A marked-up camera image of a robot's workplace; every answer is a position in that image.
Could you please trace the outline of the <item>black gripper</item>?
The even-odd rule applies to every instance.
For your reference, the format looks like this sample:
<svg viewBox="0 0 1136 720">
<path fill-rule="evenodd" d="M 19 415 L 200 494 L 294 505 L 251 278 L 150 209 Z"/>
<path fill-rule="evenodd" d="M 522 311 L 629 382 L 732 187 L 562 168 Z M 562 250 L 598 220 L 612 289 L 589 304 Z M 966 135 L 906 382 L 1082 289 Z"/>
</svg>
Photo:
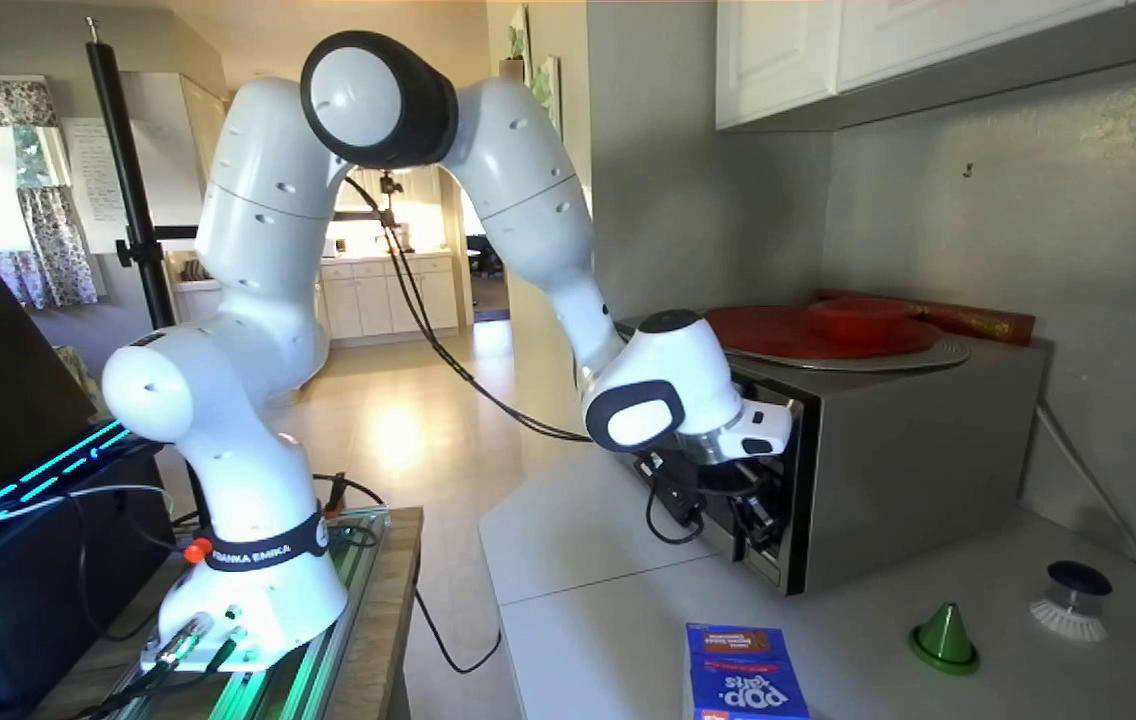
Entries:
<svg viewBox="0 0 1136 720">
<path fill-rule="evenodd" d="M 732 560 L 797 560 L 805 550 L 805 466 L 805 444 L 728 465 L 698 465 L 675 440 L 635 456 L 647 505 L 670 507 L 680 522 L 680 544 L 723 533 Z"/>
</svg>

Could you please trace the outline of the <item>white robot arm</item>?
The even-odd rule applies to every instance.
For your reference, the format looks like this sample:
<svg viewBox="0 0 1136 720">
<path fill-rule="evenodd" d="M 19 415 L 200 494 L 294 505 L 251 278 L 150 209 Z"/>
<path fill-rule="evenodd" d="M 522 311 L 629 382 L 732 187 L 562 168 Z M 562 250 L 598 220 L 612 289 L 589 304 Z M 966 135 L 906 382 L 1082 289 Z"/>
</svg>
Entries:
<svg viewBox="0 0 1136 720">
<path fill-rule="evenodd" d="M 789 446 L 792 412 L 741 397 L 704 316 L 612 324 L 585 187 L 523 85 L 459 88 L 393 35 L 338 32 L 294 81 L 245 85 L 221 122 L 198 228 L 221 304 L 118 347 L 102 375 L 127 433 L 191 465 L 213 522 L 206 555 L 160 603 L 145 668 L 262 673 L 349 606 L 312 466 L 276 412 L 356 316 L 393 307 L 387 266 L 329 243 L 341 178 L 420 162 L 463 187 L 501 265 L 551 304 L 594 444 L 645 452 L 670 440 L 702 465 Z"/>
</svg>

